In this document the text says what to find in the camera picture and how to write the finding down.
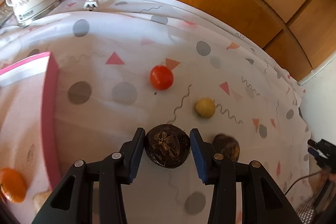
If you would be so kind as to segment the orange tangerine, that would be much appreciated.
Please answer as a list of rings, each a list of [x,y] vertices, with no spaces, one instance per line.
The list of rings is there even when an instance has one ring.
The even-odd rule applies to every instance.
[[[1,169],[1,193],[12,203],[22,203],[27,194],[23,175],[15,169]]]

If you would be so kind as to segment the yellow round fruit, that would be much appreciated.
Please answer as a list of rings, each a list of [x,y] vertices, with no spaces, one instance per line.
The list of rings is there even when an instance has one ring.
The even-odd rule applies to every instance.
[[[216,106],[211,98],[201,98],[195,104],[195,111],[199,117],[210,119],[215,114]]]

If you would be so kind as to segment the pink tray box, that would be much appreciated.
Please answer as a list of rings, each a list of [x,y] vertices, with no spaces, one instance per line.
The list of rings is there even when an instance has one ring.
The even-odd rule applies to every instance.
[[[50,52],[1,70],[1,168],[16,170],[27,184],[23,202],[5,205],[20,223],[33,221],[33,197],[52,190],[62,177],[55,135],[57,81]]]

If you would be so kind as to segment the dark brown mangosteen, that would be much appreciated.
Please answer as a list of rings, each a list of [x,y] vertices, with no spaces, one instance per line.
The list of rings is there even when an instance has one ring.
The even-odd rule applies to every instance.
[[[179,127],[160,124],[152,128],[145,137],[145,152],[148,158],[168,169],[184,164],[190,153],[190,137]]]

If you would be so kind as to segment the red tomato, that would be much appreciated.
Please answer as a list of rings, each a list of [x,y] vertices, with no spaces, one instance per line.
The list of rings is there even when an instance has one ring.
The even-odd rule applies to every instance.
[[[157,90],[167,90],[173,85],[174,75],[164,65],[156,65],[150,72],[150,83]]]

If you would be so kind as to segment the brown round fruit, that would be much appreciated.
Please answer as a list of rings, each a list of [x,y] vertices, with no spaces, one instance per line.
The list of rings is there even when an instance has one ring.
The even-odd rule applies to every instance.
[[[225,134],[218,134],[214,137],[212,145],[216,153],[220,153],[232,161],[238,162],[240,145],[235,138]]]

